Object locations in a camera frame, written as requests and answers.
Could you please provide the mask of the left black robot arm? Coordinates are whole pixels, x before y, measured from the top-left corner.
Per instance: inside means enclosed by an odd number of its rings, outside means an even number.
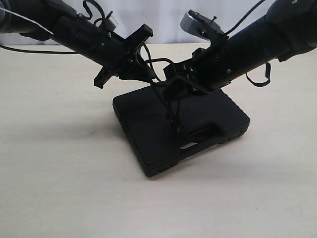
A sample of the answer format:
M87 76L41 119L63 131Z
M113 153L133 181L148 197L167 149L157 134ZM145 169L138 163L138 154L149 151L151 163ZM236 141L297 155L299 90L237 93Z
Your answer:
M140 54L153 36L144 24L127 38L115 33L112 13L105 14L95 0L83 1L87 15L77 13L62 0L2 0L0 32L17 33L38 41L49 39L101 65L94 85L103 88L113 76L121 80L152 83L154 71Z

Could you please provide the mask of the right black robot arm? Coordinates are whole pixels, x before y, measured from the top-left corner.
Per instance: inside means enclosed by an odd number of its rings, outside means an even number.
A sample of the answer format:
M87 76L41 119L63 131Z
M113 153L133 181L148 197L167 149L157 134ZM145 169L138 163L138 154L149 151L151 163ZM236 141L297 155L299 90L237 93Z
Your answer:
M164 68L168 102L208 95L251 70L317 48L317 2L276 0L266 14L232 37L217 35L192 57Z

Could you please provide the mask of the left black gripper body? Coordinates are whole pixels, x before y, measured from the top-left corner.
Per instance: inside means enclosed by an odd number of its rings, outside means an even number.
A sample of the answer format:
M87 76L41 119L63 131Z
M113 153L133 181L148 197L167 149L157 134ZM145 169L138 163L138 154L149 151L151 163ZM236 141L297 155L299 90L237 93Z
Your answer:
M127 38L115 32L107 32L101 43L102 68L94 79L94 86L102 89L108 80L115 76L120 79L120 71L134 56L141 56L140 49L145 41L153 36L153 30L146 24Z

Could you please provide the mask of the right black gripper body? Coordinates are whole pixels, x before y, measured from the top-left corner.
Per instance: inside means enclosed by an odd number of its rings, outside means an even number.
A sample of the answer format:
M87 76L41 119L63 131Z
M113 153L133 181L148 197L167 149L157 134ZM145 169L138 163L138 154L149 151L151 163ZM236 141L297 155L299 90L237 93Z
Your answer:
M223 87L223 50L198 48L191 58L170 63L163 70L167 84L175 79L187 84L188 96L210 95Z

